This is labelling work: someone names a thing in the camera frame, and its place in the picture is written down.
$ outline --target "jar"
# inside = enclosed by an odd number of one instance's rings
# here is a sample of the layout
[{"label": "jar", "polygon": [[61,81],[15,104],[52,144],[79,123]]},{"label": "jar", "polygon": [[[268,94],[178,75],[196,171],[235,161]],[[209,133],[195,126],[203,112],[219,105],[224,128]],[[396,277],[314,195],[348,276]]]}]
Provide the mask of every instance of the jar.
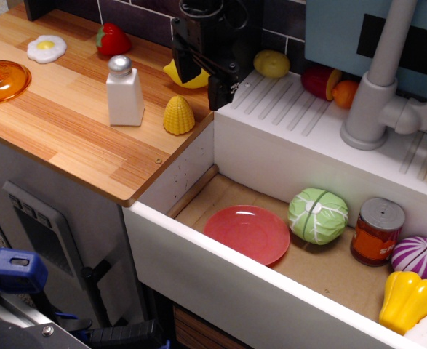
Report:
[{"label": "jar", "polygon": [[404,211],[392,201],[371,198],[364,202],[351,242],[354,258],[365,265],[385,265],[396,246],[404,221]]},{"label": "jar", "polygon": [[145,103],[137,69],[128,56],[116,55],[108,61],[106,80],[111,126],[140,126]]}]

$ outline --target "light blue panel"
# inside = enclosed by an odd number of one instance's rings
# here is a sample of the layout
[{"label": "light blue panel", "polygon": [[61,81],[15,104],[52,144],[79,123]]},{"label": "light blue panel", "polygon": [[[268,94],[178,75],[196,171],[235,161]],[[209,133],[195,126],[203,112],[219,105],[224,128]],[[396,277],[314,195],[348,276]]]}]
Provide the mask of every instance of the light blue panel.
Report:
[{"label": "light blue panel", "polygon": [[[391,0],[307,0],[306,58],[362,76],[371,58],[357,54],[365,14],[386,18]],[[412,25],[427,30],[427,0],[419,0]],[[427,97],[427,75],[400,68],[399,88]]]}]

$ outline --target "faucet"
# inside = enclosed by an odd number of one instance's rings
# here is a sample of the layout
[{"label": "faucet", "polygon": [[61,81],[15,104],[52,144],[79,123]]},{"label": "faucet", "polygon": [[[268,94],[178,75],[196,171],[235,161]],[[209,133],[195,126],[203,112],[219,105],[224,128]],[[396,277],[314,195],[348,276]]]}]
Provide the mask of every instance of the faucet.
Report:
[{"label": "faucet", "polygon": [[393,0],[370,69],[360,81],[340,135],[350,146],[369,151],[383,145],[391,127],[408,135],[427,130],[427,102],[396,95],[396,71],[417,0]]}]

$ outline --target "orange label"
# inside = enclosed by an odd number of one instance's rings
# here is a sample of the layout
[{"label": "orange label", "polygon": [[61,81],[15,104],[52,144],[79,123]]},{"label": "orange label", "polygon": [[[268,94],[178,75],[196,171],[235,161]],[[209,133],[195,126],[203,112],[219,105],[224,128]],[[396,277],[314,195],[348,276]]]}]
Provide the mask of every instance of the orange label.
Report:
[{"label": "orange label", "polygon": [[395,245],[395,241],[388,240],[383,242],[358,227],[356,227],[356,232],[352,239],[352,247],[362,256],[371,260],[385,260],[391,254]]}]

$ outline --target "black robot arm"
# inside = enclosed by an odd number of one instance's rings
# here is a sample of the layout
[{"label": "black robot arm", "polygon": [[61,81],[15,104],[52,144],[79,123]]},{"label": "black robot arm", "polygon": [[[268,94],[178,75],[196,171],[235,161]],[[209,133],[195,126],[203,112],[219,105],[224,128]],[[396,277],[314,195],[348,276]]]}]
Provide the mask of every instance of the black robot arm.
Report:
[{"label": "black robot arm", "polygon": [[210,74],[209,108],[216,111],[232,102],[239,82],[252,70],[257,38],[247,30],[248,8],[242,0],[180,0],[180,9],[184,18],[172,20],[177,71],[182,82],[198,76],[201,68]]}]

